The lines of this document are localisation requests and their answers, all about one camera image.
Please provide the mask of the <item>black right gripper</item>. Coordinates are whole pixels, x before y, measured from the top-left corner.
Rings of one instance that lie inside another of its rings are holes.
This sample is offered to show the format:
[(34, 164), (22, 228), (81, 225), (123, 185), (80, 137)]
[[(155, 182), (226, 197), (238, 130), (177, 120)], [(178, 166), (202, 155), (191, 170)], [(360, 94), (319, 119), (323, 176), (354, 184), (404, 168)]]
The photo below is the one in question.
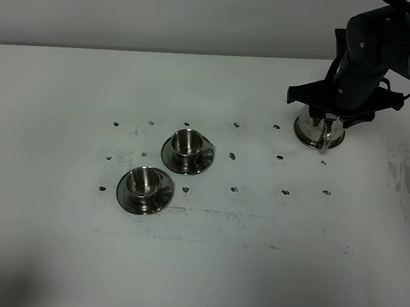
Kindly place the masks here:
[(326, 113), (355, 117), (343, 118), (340, 121), (347, 129), (357, 124), (371, 122), (378, 110), (403, 107), (404, 95), (381, 88), (379, 84), (385, 79), (388, 68), (383, 65), (355, 61), (348, 50), (344, 29), (337, 28), (336, 59), (324, 79), (303, 85), (290, 86), (287, 102), (301, 102), (309, 106), (309, 117), (312, 125), (318, 127)]

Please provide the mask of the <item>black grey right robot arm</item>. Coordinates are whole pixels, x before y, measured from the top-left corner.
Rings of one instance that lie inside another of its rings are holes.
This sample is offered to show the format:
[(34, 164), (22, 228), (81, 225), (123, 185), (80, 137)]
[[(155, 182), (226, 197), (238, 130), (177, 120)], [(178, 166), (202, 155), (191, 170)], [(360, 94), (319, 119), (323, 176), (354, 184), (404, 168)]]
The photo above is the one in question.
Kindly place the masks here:
[(331, 114), (349, 128), (403, 107), (407, 97), (392, 91), (385, 75), (394, 71), (410, 81), (410, 2), (384, 3), (335, 30), (337, 57), (324, 79), (289, 87), (287, 102), (307, 105), (314, 125)]

